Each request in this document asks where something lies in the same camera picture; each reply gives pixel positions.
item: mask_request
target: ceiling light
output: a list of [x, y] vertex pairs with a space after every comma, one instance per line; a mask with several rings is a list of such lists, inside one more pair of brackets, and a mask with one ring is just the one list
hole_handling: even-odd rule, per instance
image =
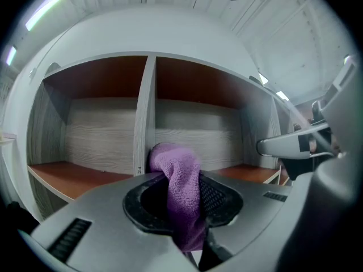
[[30, 31], [33, 26], [38, 22], [38, 20], [50, 9], [53, 5], [55, 5], [59, 0], [45, 0], [40, 7], [34, 12], [34, 14], [30, 17], [28, 22], [25, 24], [25, 27]]
[[16, 48], [12, 46], [6, 59], [6, 63], [8, 66], [11, 65], [12, 59], [15, 57], [15, 53], [16, 53]]
[[266, 84], [266, 83], [268, 83], [268, 79], [267, 78], [265, 78], [263, 75], [261, 75], [260, 73], [259, 73], [259, 75], [260, 75], [260, 77], [261, 77], [261, 80], [262, 80], [262, 84]]
[[347, 62], [347, 60], [349, 59], [349, 57], [351, 57], [351, 56], [344, 57], [344, 64]]
[[290, 101], [290, 99], [281, 91], [277, 92], [276, 95], [282, 98], [283, 100]]

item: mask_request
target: microfiber cloth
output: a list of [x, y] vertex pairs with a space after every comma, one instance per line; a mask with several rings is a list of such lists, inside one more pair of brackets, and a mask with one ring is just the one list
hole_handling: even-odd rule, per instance
[[168, 178], [167, 211], [174, 228], [174, 242], [182, 252], [202, 250], [205, 224], [199, 212], [199, 170], [196, 155], [188, 148], [160, 143], [150, 153], [152, 172]]

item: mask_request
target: black vent grille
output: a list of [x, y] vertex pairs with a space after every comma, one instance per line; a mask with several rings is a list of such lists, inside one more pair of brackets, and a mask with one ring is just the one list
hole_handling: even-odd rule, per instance
[[206, 184], [199, 179], [200, 203], [201, 212], [205, 216], [212, 215], [219, 207], [221, 207], [226, 199], [226, 196], [219, 190]]
[[49, 253], [58, 260], [66, 262], [90, 225], [91, 222], [88, 220], [75, 219], [49, 248]]
[[287, 196], [285, 196], [283, 194], [272, 193], [272, 192], [266, 192], [263, 196], [271, 198], [271, 199], [275, 199], [280, 202], [285, 202], [286, 199], [288, 198]]

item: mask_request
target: shelf divider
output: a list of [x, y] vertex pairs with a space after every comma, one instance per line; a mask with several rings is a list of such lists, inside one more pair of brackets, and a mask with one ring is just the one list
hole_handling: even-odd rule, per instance
[[134, 176], [146, 173], [147, 155], [155, 145], [156, 56], [148, 56], [138, 96], [134, 128]]

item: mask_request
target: white ceiling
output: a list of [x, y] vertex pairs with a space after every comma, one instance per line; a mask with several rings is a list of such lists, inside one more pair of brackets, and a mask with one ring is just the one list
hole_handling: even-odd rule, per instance
[[268, 84], [293, 104], [322, 96], [344, 57], [357, 53], [322, 0], [62, 0], [31, 32], [21, 23], [11, 42], [18, 48], [12, 66], [21, 70], [42, 46], [87, 14], [133, 3], [194, 8], [220, 20], [242, 40]]

